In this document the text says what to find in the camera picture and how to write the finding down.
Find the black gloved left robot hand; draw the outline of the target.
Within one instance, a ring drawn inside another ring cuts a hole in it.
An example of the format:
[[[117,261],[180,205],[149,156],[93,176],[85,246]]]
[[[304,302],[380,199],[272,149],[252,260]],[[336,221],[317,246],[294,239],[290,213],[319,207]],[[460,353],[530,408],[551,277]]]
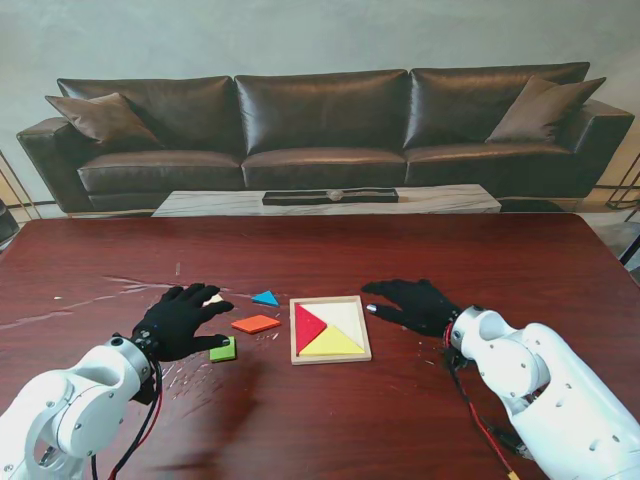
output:
[[[217,286],[202,283],[171,287],[133,328],[130,341],[150,360],[158,362],[178,361],[227,346],[230,341],[224,335],[196,335],[204,323],[234,308],[226,300],[204,305],[219,292]]]

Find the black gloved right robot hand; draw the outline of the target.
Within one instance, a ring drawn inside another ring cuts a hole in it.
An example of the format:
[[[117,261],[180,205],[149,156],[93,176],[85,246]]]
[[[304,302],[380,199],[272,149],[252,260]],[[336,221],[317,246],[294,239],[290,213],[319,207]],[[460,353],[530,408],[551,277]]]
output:
[[[374,316],[423,336],[441,338],[446,347],[450,346],[452,326],[462,309],[429,280],[370,282],[361,291],[391,302],[391,305],[369,304],[367,310]]]

